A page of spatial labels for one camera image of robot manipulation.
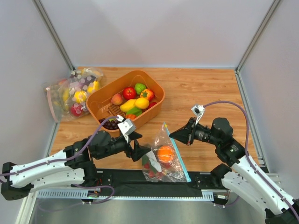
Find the blue zip top bag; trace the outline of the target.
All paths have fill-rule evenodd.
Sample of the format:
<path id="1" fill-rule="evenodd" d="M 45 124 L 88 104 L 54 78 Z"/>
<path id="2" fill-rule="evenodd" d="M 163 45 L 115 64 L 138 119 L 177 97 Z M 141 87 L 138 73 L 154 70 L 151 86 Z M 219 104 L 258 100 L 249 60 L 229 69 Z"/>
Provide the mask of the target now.
<path id="1" fill-rule="evenodd" d="M 183 159 L 180 155 L 175 140 L 169 137 L 169 129 L 166 123 L 163 123 L 161 129 L 156 135 L 156 138 L 151 145 L 151 151 L 142 157 L 142 172 L 144 174 L 144 165 L 149 161 L 151 165 L 157 170 L 162 171 L 162 162 L 157 157 L 157 151 L 162 146 L 170 146 L 174 152 L 174 159 L 169 163 L 172 168 L 169 171 L 167 182 L 190 182 L 191 178 L 187 172 Z"/>

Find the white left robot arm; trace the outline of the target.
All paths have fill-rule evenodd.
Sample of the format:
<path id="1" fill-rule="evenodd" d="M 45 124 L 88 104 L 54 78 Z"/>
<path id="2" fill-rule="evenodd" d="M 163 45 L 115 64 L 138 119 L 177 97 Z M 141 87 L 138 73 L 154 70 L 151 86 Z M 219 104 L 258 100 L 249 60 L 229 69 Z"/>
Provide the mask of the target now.
<path id="1" fill-rule="evenodd" d="M 150 151 L 139 144 L 141 137 L 132 132 L 128 137 L 113 138 L 108 132 L 98 131 L 44 159 L 23 165 L 4 163 L 1 176 L 6 181 L 1 184 L 0 193 L 12 201 L 46 188 L 99 187 L 101 181 L 93 160 L 124 152 L 132 161 L 138 161 Z"/>

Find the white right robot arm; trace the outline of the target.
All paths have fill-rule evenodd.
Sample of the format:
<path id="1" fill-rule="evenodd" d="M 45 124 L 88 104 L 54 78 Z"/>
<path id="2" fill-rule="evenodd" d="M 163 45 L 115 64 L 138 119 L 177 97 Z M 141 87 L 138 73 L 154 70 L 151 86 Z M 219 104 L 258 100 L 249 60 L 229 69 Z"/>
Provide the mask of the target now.
<path id="1" fill-rule="evenodd" d="M 267 224 L 297 224 L 299 201 L 280 188 L 233 138 L 233 128 L 226 118 L 215 118 L 211 127 L 202 126 L 196 118 L 170 133 L 186 145 L 195 140 L 215 145 L 222 161 L 211 171 L 216 183 L 235 192 L 240 198 L 265 215 Z"/>

